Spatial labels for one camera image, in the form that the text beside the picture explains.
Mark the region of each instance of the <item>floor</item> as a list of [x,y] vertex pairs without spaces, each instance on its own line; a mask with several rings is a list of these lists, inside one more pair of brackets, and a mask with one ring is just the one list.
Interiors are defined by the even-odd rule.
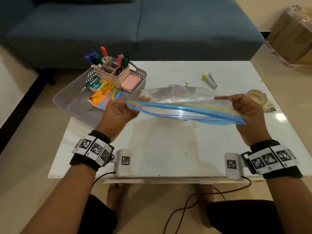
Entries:
[[[312,153],[312,68],[287,68],[267,46],[258,51],[252,63]],[[80,73],[79,70],[58,73],[56,85],[45,87],[0,156],[1,233],[19,233],[58,183],[56,179],[47,179],[47,175],[70,116],[55,106],[52,99]],[[312,180],[305,178],[305,182],[312,190]],[[239,186],[215,185],[221,191]],[[107,188],[108,185],[97,184],[92,193],[105,202]],[[172,211],[184,206],[193,192],[193,185],[132,185],[125,198],[120,233],[162,233]],[[272,199],[265,182],[224,196],[227,200]],[[167,233],[175,232],[180,215],[173,216]],[[179,233],[219,233],[206,228],[201,218],[198,207],[187,210]]]

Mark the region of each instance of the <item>sofa cushion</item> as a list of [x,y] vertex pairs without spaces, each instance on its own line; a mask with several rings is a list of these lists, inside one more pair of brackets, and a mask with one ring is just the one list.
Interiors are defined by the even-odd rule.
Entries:
[[234,0],[142,0],[137,60],[250,60],[264,39]]
[[63,3],[83,3],[83,4],[94,4],[94,3],[131,3],[134,0],[36,0],[38,3],[43,2],[63,2]]
[[135,51],[141,0],[81,5],[44,3],[16,25],[7,41],[39,68],[86,68],[84,55]]

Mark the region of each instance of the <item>black shorts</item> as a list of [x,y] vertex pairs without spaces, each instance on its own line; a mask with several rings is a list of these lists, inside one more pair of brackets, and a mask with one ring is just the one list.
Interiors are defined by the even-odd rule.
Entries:
[[[273,201],[232,200],[211,202],[206,214],[212,225],[223,234],[284,234]],[[97,197],[89,195],[78,234],[111,234],[117,225],[114,211]]]

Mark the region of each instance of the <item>sofa armrest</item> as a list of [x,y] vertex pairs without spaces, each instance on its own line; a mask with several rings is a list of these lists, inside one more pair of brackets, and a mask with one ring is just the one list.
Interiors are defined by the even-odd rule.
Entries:
[[32,0],[0,0],[0,39],[34,8]]

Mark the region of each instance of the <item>pink pencil case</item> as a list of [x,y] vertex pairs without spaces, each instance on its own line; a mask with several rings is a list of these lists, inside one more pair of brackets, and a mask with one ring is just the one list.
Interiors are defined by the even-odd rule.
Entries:
[[130,74],[127,76],[127,78],[121,83],[121,87],[123,90],[132,93],[135,88],[138,86],[138,84],[141,82],[141,78],[134,75]]

